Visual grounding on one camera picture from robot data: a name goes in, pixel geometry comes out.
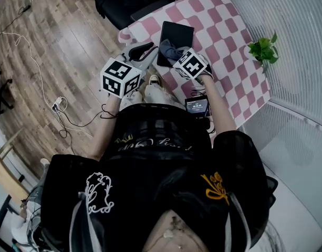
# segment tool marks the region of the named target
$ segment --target white embroidery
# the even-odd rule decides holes
[[[97,181],[99,182],[98,184],[94,185],[94,184],[89,184],[89,180],[90,178],[92,178],[94,175],[98,176]],[[107,197],[109,196],[109,190],[112,187],[111,186],[112,180],[110,179],[110,177],[103,175],[101,173],[93,173],[92,175],[90,175],[87,180],[86,180],[86,197],[87,197],[87,206],[88,206],[88,214],[90,215],[91,213],[109,213],[111,208],[114,206],[114,202],[107,202]],[[91,202],[93,202],[95,200],[95,198],[97,197],[97,192],[96,189],[97,187],[101,185],[101,186],[106,186],[105,190],[105,205],[104,207],[97,209],[96,205],[90,205]]]

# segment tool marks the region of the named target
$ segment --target gray cloth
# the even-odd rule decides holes
[[[38,184],[33,188],[29,195],[29,201],[35,202],[37,204],[41,204],[41,196],[43,194],[43,187],[44,187],[44,182],[46,179],[47,171],[49,170],[49,164],[46,164],[44,166],[44,172],[43,175],[41,176]]]
[[[185,50],[189,47],[177,48],[171,44],[171,42],[166,39],[160,43],[160,52],[161,54],[168,59],[171,65],[174,65],[182,56]]]

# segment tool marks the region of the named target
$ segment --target green plant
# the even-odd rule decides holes
[[[268,60],[271,64],[275,63],[278,60],[278,53],[276,47],[272,44],[275,43],[276,40],[276,32],[274,32],[271,39],[260,38],[258,42],[248,45],[250,47],[250,54],[252,54],[261,65],[264,60]]]

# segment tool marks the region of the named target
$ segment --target white cube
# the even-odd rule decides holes
[[[203,60],[190,48],[174,65],[181,74],[187,75],[191,79],[195,79],[207,67]]]
[[[140,69],[110,58],[101,70],[101,88],[123,98],[139,87],[141,74]]]

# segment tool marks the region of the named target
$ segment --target white pants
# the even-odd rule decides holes
[[[135,91],[130,96],[123,97],[120,105],[120,111],[137,103],[169,104],[185,110],[185,107],[178,103],[174,96],[166,93],[165,90],[163,90],[158,84],[147,85],[146,90],[144,91],[144,101],[142,94],[138,91]]]

